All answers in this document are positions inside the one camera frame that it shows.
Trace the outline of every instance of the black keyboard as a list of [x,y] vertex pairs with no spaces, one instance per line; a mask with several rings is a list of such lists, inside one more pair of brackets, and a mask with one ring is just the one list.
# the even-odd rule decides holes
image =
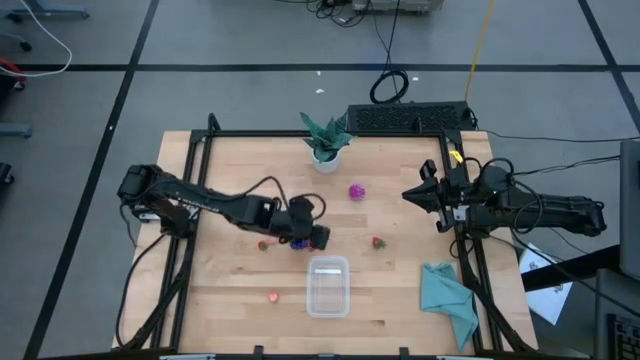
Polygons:
[[640,360],[640,322],[620,315],[607,315],[609,359]]
[[419,121],[428,130],[474,130],[467,103],[406,103],[349,106],[349,129],[415,131]]

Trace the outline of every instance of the teal cloth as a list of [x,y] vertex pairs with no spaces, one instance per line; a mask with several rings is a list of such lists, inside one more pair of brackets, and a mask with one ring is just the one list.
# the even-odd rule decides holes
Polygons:
[[451,264],[422,265],[420,310],[450,316],[460,352],[478,327],[472,299],[473,292],[456,281]]

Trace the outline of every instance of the clear plastic container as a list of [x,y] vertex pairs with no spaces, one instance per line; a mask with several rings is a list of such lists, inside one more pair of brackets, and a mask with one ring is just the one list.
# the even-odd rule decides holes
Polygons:
[[315,256],[307,274],[307,312],[312,317],[349,314],[349,261],[343,256]]

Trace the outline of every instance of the wooden table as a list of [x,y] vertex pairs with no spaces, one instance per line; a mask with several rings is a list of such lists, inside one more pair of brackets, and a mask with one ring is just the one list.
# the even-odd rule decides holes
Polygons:
[[[486,133],[462,135],[467,156],[481,162],[492,157]],[[180,176],[188,139],[189,132],[165,133],[158,165]],[[414,355],[458,353],[449,318],[419,308],[422,264],[450,262],[460,275],[457,260],[449,254],[453,233],[439,234],[435,214],[400,197],[421,183],[418,169],[427,158],[442,169],[435,139],[357,138],[344,149],[338,170],[323,175],[312,168],[310,149],[300,138],[215,138],[207,187],[239,193],[274,175],[288,197],[319,193],[328,208],[318,223],[331,228],[331,238],[324,252],[272,246],[265,253],[257,246],[265,236],[203,213],[180,352],[251,353],[255,345],[264,345],[270,354],[394,355],[403,346]],[[194,172],[198,168],[196,161]],[[469,168],[471,178],[477,176],[475,166]],[[366,187],[362,202],[349,200],[347,189],[355,182]],[[271,183],[256,193],[277,195]],[[136,256],[158,231],[157,223],[142,225]],[[496,234],[510,239],[508,231]],[[387,248],[373,250],[373,236],[384,239]],[[122,318],[123,339],[133,335],[158,301],[168,244],[165,240],[151,251],[132,277]],[[522,338],[537,347],[513,249],[492,239],[484,244],[497,306]],[[351,312],[344,319],[314,319],[306,312],[307,266],[320,255],[349,260]],[[277,304],[269,303],[270,291],[280,293]],[[477,304],[484,347],[491,348],[486,313]],[[167,314],[163,345],[168,344],[173,312]],[[473,353],[472,344],[464,352]]]

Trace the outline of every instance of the strawberry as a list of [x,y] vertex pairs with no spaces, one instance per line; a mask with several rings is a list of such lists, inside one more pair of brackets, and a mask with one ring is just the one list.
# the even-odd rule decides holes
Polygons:
[[258,249],[260,249],[260,251],[267,251],[268,248],[269,248],[269,243],[267,243],[266,241],[260,241],[258,243]]
[[387,247],[387,243],[384,242],[384,240],[380,239],[379,237],[374,236],[373,237],[373,241],[371,242],[371,245],[373,245],[373,248],[376,250],[380,250],[383,249],[385,247]]

